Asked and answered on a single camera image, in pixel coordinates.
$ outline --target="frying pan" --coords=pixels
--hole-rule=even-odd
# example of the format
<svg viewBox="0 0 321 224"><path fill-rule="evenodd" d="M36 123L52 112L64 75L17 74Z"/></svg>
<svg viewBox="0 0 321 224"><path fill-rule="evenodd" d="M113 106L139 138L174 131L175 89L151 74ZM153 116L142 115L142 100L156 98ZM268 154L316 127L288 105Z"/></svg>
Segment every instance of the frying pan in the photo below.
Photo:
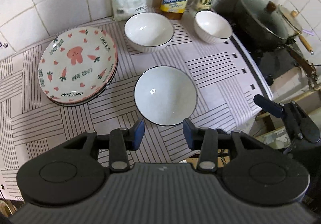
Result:
<svg viewBox="0 0 321 224"><path fill-rule="evenodd" d="M303 45L313 54L309 43L302 36L302 26L283 6L277 7L262 0L239 0L234 15L239 26L256 42L263 51L275 51L286 46L290 37L286 22L294 29Z"/></svg>

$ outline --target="wooden handle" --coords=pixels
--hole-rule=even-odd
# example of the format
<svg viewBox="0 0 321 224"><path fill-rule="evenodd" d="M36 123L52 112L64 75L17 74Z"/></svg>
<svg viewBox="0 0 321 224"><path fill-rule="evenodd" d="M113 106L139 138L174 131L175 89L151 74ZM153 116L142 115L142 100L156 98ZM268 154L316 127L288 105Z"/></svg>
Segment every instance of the wooden handle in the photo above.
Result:
<svg viewBox="0 0 321 224"><path fill-rule="evenodd" d="M292 17L297 17L297 16L298 16L298 14L299 14L299 13L298 13L298 12L296 12L296 11L292 11L292 12L291 12Z"/></svg>
<svg viewBox="0 0 321 224"><path fill-rule="evenodd" d="M309 52L312 52L312 47L311 47L311 45L308 43L308 41L307 41L301 34L299 34L299 39L300 39L301 43L304 45L304 47L305 47Z"/></svg>

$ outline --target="white ceramic bowl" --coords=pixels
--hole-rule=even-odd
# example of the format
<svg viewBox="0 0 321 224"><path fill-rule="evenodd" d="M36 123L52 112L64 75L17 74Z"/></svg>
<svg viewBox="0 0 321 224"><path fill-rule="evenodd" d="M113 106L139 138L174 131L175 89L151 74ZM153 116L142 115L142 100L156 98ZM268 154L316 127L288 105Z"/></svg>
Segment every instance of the white ceramic bowl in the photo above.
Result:
<svg viewBox="0 0 321 224"><path fill-rule="evenodd" d="M184 72L170 66L157 66L139 77L134 99L147 120L161 126L173 126L190 117L197 94L192 80Z"/></svg>
<svg viewBox="0 0 321 224"><path fill-rule="evenodd" d="M201 11L195 15L194 29L206 43L219 44L232 36L232 27L222 16L211 11Z"/></svg>
<svg viewBox="0 0 321 224"><path fill-rule="evenodd" d="M171 22L156 13L140 13L129 18L125 35L132 48L143 53L154 53L165 48L174 35Z"/></svg>

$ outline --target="black stovetop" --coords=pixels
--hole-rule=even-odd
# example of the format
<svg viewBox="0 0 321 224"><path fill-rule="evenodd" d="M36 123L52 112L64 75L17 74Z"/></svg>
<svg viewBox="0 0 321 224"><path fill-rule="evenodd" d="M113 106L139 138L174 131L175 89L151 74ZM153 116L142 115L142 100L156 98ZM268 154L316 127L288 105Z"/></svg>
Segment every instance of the black stovetop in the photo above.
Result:
<svg viewBox="0 0 321 224"><path fill-rule="evenodd" d="M297 66L297 62L290 56L285 48L262 51L232 18L229 18L228 16L225 16L225 18L231 24L234 34L250 53L269 86L273 84L274 79L285 74L294 66ZM296 43L292 44L292 46L296 51L301 52Z"/></svg>

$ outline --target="white tablecloth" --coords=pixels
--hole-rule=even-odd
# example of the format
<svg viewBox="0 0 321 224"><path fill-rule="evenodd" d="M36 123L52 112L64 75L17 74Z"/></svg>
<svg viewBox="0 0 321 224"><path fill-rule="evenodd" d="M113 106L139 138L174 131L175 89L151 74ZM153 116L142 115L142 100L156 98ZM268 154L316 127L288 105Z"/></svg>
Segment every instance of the white tablecloth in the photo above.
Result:
<svg viewBox="0 0 321 224"><path fill-rule="evenodd" d="M197 127L229 132L260 111L253 103L256 94L273 98L246 50L238 50L233 44L238 41L234 36L226 44L205 44L195 35L192 18L185 14L181 21L172 21L175 33L169 46L158 53L145 54L129 46L124 23L106 18L85 24L109 32L117 44L119 63L110 86L96 99L78 107L53 104L38 85L38 63L56 36L0 62L2 198L22 200L16 174L26 161L86 130L108 134L115 128L130 128L141 116L134 103L135 83L151 67L177 67L193 79L198 101L190 118ZM247 63L242 56L249 58ZM140 149L128 152L131 164L179 162L194 153L187 147L182 125L145 123ZM108 165L108 154L106 150L99 152L98 161L104 166Z"/></svg>

